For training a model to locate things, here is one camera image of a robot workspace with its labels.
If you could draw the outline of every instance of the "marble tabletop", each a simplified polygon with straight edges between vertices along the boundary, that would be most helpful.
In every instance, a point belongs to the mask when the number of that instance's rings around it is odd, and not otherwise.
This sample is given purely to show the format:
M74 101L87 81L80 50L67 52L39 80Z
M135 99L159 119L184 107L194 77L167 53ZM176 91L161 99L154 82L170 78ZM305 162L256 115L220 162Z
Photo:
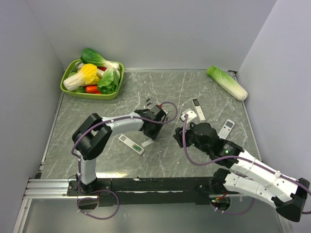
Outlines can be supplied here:
M47 151L43 179L65 179L77 172L77 159L71 155L72 134L92 113L103 117L128 114L143 109L145 100L153 104L172 101L180 113L193 109L191 100L198 99L207 122L219 132L227 119L235 122L228 140L242 146L259 158L255 141L242 102L236 100L203 71L125 72L119 95L114 100L86 100L64 94L59 114ZM174 108L164 105L173 116ZM115 177L194 177L212 176L220 168L217 164L194 166L185 157L173 135L182 126L178 119L165 124L158 139L145 148L140 156L119 139L109 139L103 153L97 158L99 178ZM125 133L138 144L148 140L141 132ZM194 161L206 162L209 157L195 147L188 148Z

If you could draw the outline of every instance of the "white wall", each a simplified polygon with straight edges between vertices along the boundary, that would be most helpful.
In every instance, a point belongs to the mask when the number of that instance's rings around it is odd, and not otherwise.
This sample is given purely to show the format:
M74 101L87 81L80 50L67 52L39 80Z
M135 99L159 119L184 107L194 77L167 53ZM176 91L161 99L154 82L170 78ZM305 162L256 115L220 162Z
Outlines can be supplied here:
M39 168L63 72L26 1L1 1L1 232L13 231L27 180Z
M263 160L311 181L311 1L278 0L248 53L238 79ZM311 210L308 197L305 211ZM292 223L310 232L311 216Z
M276 0L27 0L62 64L85 47L126 68L238 70Z

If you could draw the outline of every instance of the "black cable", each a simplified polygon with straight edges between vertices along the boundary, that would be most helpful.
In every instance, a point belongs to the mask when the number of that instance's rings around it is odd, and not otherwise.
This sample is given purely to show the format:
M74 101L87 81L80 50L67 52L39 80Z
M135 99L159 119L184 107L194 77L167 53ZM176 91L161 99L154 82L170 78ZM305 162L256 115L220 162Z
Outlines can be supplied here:
M73 176L76 176L76 175L69 176L69 178L67 179L68 183L69 183L70 178L73 177Z

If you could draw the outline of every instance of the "white remote control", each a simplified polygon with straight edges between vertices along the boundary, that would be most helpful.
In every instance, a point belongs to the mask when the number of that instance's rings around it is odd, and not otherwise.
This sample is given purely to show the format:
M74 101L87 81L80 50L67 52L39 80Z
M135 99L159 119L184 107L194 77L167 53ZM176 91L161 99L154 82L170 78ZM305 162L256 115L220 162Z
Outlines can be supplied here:
M205 122L205 116L204 116L204 114L202 112L202 109L201 109L201 106L199 104L198 99L193 99L192 103L193 103L193 106L195 108L195 112L196 112L196 114L198 116L199 123Z
M125 145L130 147L132 150L137 152L138 154L142 155L144 153L144 148L139 146L137 143L133 142L131 139L129 139L127 136L124 134L121 134L119 137L119 140L123 142Z
M234 126L234 122L232 120L227 120L222 127L222 129L219 131L218 136L222 139L226 139L231 132L232 128Z

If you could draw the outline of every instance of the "plastic basket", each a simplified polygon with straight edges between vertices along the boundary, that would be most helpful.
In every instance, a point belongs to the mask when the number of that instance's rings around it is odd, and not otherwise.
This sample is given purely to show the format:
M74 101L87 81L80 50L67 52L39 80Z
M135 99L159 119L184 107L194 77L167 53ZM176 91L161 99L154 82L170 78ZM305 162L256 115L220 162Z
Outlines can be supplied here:
M71 64L66 69L66 72L64 73L62 81L60 83L60 89L62 89L62 91L74 97L92 99L92 100L112 100L115 97L117 97L120 91L122 81L123 81L123 76L124 76L124 66L120 62L118 62L120 64L120 83L119 83L118 89L114 93L112 94L89 94L89 93L78 93L78 92L68 91L64 86L64 80L68 78L68 75L72 72L73 68L80 62L82 62L80 59L74 60L73 62L71 62Z

